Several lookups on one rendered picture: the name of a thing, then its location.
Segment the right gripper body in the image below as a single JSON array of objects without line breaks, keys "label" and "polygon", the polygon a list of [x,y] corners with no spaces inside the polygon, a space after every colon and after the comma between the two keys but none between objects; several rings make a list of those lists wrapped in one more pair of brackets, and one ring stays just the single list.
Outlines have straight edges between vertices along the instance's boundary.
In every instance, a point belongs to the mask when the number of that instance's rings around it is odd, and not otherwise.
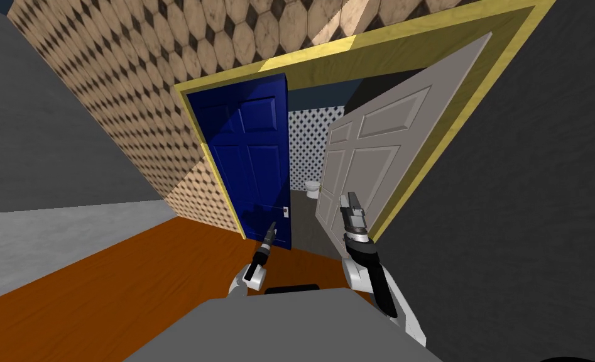
[{"label": "right gripper body", "polygon": [[361,206],[342,207],[344,229],[348,233],[367,234],[365,212]]}]

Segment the grey panelled door leaf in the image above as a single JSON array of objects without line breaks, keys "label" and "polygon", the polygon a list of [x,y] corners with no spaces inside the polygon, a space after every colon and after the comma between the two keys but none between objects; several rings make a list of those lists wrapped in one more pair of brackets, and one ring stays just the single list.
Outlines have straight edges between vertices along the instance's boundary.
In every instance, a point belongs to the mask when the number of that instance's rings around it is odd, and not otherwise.
[{"label": "grey panelled door leaf", "polygon": [[354,192],[366,225],[376,225],[489,39],[481,36],[331,124],[315,214],[342,257],[340,197]]}]

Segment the blue panelled door leaf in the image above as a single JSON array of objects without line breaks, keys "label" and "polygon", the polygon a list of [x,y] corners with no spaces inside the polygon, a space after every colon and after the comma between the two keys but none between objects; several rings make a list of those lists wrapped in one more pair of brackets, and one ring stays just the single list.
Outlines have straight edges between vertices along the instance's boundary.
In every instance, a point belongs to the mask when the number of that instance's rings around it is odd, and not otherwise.
[{"label": "blue panelled door leaf", "polygon": [[186,96],[245,237],[291,249],[288,89],[285,74]]}]

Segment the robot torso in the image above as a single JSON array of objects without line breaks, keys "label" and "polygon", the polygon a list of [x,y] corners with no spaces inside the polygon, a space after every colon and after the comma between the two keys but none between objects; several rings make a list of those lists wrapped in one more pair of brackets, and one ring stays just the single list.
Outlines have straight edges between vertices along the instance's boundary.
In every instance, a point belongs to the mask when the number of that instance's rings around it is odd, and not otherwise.
[{"label": "robot torso", "polygon": [[441,362],[348,288],[213,299],[125,362]]}]

